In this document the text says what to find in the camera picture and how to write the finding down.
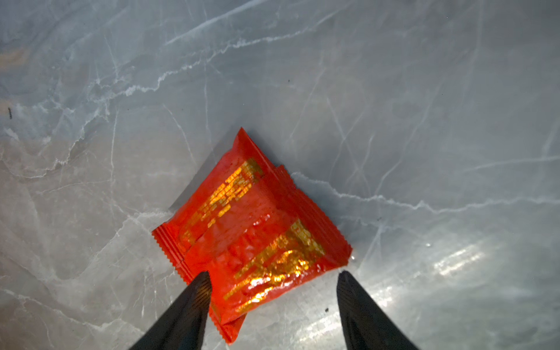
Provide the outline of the red small snack packet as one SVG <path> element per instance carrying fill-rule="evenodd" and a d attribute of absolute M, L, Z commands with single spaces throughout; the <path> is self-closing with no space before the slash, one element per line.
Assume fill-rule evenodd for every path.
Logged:
<path fill-rule="evenodd" d="M 352 253 L 330 218 L 245 130 L 153 236 L 184 281 L 209 274 L 209 316 L 228 344 L 250 311 L 344 267 Z"/>

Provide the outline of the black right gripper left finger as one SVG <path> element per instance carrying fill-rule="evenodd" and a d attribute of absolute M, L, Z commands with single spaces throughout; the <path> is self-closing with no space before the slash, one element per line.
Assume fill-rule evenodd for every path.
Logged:
<path fill-rule="evenodd" d="M 204 343 L 211 292 L 209 273 L 198 274 L 131 350 L 200 350 Z"/>

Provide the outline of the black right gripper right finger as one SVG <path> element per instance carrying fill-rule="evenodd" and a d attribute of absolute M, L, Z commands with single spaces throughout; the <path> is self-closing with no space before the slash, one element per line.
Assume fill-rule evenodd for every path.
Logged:
<path fill-rule="evenodd" d="M 418 350 L 350 272 L 338 275 L 336 292 L 348 349 Z"/>

